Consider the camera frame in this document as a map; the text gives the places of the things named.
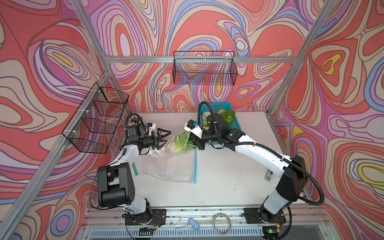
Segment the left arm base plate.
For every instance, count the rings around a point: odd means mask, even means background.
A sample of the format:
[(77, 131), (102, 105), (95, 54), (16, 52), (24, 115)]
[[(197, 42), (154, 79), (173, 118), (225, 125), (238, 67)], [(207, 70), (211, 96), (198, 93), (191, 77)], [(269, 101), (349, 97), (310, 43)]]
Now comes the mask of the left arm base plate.
[(126, 226), (155, 226), (160, 227), (166, 223), (167, 210), (154, 209), (151, 213), (144, 212), (138, 215), (125, 213), (122, 218), (125, 220)]

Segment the chinese cabbage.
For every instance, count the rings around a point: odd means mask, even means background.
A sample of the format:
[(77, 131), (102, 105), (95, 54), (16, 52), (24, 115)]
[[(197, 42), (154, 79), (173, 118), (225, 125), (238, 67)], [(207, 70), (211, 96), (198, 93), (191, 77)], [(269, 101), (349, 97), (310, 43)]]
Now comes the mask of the chinese cabbage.
[(205, 128), (209, 128), (212, 118), (210, 117), (211, 113), (210, 112), (204, 112), (202, 114), (202, 124)]
[(223, 117), (226, 125), (230, 125), (236, 120), (236, 113), (234, 111), (221, 109), (218, 111), (218, 114)]

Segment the small clear bag pink seal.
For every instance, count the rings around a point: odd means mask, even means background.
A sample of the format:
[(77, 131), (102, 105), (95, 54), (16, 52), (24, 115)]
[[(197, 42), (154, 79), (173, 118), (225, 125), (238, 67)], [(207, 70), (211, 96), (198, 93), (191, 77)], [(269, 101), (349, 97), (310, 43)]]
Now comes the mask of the small clear bag pink seal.
[(172, 137), (160, 150), (150, 150), (149, 155), (157, 158), (171, 158), (186, 155), (197, 149), (197, 146), (189, 139), (190, 132), (183, 131)]

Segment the small green cabbage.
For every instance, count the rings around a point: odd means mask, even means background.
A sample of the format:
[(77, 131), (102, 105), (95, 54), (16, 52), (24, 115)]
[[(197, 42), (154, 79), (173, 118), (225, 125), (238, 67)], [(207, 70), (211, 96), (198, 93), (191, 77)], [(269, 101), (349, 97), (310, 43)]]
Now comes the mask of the small green cabbage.
[(176, 135), (171, 144), (171, 152), (177, 155), (184, 155), (195, 150), (197, 147), (193, 145), (189, 137), (189, 133), (186, 131)]

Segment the clear zip-top bag blue seal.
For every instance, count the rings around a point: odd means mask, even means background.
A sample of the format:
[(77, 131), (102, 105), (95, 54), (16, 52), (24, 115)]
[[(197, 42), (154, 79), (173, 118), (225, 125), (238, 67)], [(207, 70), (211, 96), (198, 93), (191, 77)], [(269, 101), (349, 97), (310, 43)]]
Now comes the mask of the clear zip-top bag blue seal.
[(144, 174), (170, 183), (196, 182), (197, 151), (192, 150), (184, 154), (150, 151), (142, 156)]

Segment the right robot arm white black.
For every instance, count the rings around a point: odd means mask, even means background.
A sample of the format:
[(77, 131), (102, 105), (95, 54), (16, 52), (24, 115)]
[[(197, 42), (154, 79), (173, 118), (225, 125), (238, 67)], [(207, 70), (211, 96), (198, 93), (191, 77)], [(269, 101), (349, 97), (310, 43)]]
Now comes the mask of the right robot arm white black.
[[(307, 172), (305, 161), (300, 156), (289, 157), (254, 141), (239, 129), (229, 129), (219, 114), (208, 116), (208, 127), (201, 122), (190, 120), (184, 129), (190, 133), (189, 141), (199, 150), (207, 143), (216, 142), (222, 148), (243, 154), (271, 170), (280, 178), (275, 190), (265, 199), (258, 210), (263, 223), (271, 223), (279, 211), (291, 203), (301, 200), (313, 206), (321, 206), (325, 201), (324, 191), (316, 179)], [(307, 182), (313, 183), (318, 190), (319, 199), (314, 202), (301, 197)]]

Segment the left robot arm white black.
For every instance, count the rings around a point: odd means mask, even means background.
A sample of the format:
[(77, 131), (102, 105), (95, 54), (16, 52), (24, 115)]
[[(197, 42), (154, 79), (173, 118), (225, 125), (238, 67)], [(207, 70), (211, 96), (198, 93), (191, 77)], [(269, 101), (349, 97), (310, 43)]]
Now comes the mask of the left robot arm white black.
[(122, 208), (132, 216), (144, 215), (150, 218), (152, 209), (149, 201), (136, 196), (135, 174), (132, 163), (143, 149), (160, 150), (171, 131), (158, 128), (156, 132), (143, 132), (138, 125), (126, 128), (126, 138), (116, 159), (97, 171), (98, 205), (102, 209)]

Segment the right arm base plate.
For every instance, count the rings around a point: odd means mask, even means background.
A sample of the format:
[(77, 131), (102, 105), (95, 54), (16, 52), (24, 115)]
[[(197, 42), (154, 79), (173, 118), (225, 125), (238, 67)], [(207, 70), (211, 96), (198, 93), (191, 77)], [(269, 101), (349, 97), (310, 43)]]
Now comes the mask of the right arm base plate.
[(283, 225), (287, 222), (283, 209), (271, 214), (264, 208), (244, 208), (243, 216), (247, 224)]

